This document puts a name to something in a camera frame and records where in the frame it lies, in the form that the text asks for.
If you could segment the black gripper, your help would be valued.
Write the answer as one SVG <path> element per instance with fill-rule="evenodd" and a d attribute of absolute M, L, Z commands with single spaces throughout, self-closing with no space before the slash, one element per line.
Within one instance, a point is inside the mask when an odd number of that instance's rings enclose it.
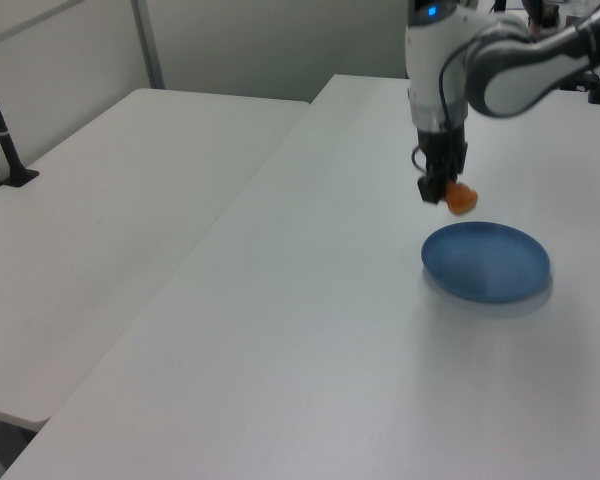
<path fill-rule="evenodd" d="M 417 185 L 423 202 L 438 204 L 445 198 L 448 182 L 456 184 L 463 173 L 468 143 L 465 140 L 464 126 L 437 133 L 417 130 L 417 146 L 411 159 L 422 152 L 425 156 L 425 169 Z"/>

